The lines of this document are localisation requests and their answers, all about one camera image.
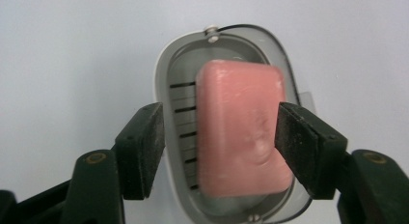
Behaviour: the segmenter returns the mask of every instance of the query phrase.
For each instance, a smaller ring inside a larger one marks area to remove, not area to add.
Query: white background
[[[111,148],[153,102],[165,44],[212,23],[272,32],[348,150],[409,173],[409,0],[0,0],[0,187],[21,201]],[[126,203],[128,223],[187,223],[168,187],[162,164],[151,198]],[[340,223],[336,203],[291,223]]]

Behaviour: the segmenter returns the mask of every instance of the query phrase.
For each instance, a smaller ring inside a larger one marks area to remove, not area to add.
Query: pink block
[[[213,197],[278,193],[292,173],[274,148],[279,69],[213,60],[197,75],[198,182]]]

